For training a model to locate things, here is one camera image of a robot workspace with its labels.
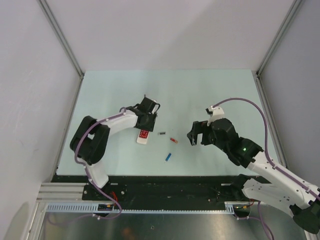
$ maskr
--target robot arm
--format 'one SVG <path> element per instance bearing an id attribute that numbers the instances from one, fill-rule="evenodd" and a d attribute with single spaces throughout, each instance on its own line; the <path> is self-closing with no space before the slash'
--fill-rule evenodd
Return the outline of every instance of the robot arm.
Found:
<path id="1" fill-rule="evenodd" d="M 301 228 L 317 234 L 320 229 L 320 189 L 267 157 L 262 147 L 252 140 L 239 137 L 232 123 L 224 118 L 221 107 L 210 107 L 206 111 L 210 119 L 193 122 L 187 134 L 191 145 L 196 145 L 198 134 L 202 134 L 202 145 L 215 145 L 235 165 L 248 168 L 267 179 L 270 183 L 265 184 L 241 175 L 241 181 L 235 184 L 247 198 L 285 212 Z"/>
<path id="2" fill-rule="evenodd" d="M 70 148 L 76 152 L 77 146 L 86 131 L 94 124 L 96 125 L 89 132 L 92 138 L 85 136 L 78 151 L 79 159 L 77 161 L 84 165 L 92 181 L 100 189 L 109 181 L 109 177 L 101 161 L 101 158 L 105 154 L 109 137 L 128 128 L 152 132 L 159 107 L 159 103 L 144 97 L 140 104 L 123 107 L 119 114 L 107 117 L 99 124 L 91 116 L 86 116 L 82 120 L 71 140 Z"/>

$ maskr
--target red keypad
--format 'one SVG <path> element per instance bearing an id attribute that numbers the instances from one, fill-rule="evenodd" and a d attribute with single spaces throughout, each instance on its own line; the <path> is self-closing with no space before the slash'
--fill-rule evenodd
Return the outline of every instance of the red keypad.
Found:
<path id="1" fill-rule="evenodd" d="M 139 134 L 139 138 L 146 139 L 148 137 L 149 131 L 141 130 Z"/>

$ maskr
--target red battery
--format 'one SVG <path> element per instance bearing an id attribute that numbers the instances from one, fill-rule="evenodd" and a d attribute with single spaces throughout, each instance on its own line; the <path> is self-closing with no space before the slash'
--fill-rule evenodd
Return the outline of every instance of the red battery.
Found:
<path id="1" fill-rule="evenodd" d="M 174 142 L 174 143 L 178 143 L 178 141 L 177 140 L 175 140 L 174 138 L 172 138 L 172 137 L 170 137 L 170 140 L 172 141 L 172 142 Z"/>

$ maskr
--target white wall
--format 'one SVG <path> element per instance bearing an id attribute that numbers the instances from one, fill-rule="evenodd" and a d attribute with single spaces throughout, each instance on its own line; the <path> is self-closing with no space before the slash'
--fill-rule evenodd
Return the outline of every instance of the white wall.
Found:
<path id="1" fill-rule="evenodd" d="M 302 5 L 262 75 L 289 167 L 320 186 L 320 1 Z"/>
<path id="2" fill-rule="evenodd" d="M 0 1 L 0 239 L 19 239 L 79 78 L 36 0 Z"/>
<path id="3" fill-rule="evenodd" d="M 84 70 L 257 70 L 293 0 L 48 0 Z"/>

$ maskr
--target white table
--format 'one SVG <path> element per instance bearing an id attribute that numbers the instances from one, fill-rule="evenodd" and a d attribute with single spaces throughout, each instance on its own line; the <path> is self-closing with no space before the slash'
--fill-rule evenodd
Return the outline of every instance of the white table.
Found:
<path id="1" fill-rule="evenodd" d="M 123 130 L 109 138 L 102 158 L 109 175 L 221 176 L 257 175 L 235 166 L 213 145 L 191 146 L 187 133 L 193 121 L 209 119 L 205 109 L 231 97 L 247 98 L 261 106 L 252 72 L 248 69 L 87 71 L 61 154 L 57 175 L 84 175 L 74 161 L 70 141 L 85 116 L 102 119 L 147 97 L 161 104 L 147 145 L 136 143 L 139 129 Z M 246 102 L 222 105 L 225 117 L 240 136 L 264 148 L 264 125 L 259 112 Z M 269 137 L 269 153 L 277 161 Z"/>

